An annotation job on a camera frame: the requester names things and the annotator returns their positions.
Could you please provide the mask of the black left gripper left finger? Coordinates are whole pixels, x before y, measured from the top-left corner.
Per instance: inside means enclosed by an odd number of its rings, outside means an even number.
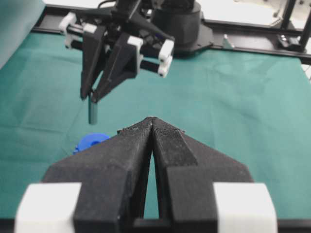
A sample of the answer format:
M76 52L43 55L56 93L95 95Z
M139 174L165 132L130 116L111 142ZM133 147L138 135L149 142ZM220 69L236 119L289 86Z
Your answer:
M49 166L18 206L17 233L117 233L139 214L153 119Z

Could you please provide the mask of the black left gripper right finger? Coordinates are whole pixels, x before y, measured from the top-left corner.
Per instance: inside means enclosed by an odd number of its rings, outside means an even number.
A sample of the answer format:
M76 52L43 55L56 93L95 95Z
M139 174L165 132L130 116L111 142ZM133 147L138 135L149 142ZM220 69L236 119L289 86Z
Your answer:
M152 120L162 217L175 233L275 233L276 210L243 163Z

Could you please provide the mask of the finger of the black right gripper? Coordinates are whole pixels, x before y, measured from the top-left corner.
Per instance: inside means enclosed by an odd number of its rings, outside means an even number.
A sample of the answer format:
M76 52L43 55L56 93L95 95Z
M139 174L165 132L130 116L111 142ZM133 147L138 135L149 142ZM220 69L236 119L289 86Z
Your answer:
M142 45L142 38L127 33L121 34L113 46L104 72L92 95L94 103L98 103L126 79L136 77L143 58L143 55L140 54Z
M103 50L105 26L86 23L83 26L82 72L80 97L86 99L98 77L98 62Z

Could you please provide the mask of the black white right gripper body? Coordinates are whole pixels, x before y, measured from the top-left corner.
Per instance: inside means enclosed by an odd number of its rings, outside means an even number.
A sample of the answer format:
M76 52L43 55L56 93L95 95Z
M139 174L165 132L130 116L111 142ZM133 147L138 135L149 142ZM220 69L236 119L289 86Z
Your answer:
M173 60L174 37L147 18L145 13L153 9L151 0L116 0L110 7L70 11L62 18L59 29L65 37L66 48L82 51L83 26L90 23L106 27L98 74L104 71L113 46L122 33L142 38L140 54L143 58L139 71L145 69L166 77Z

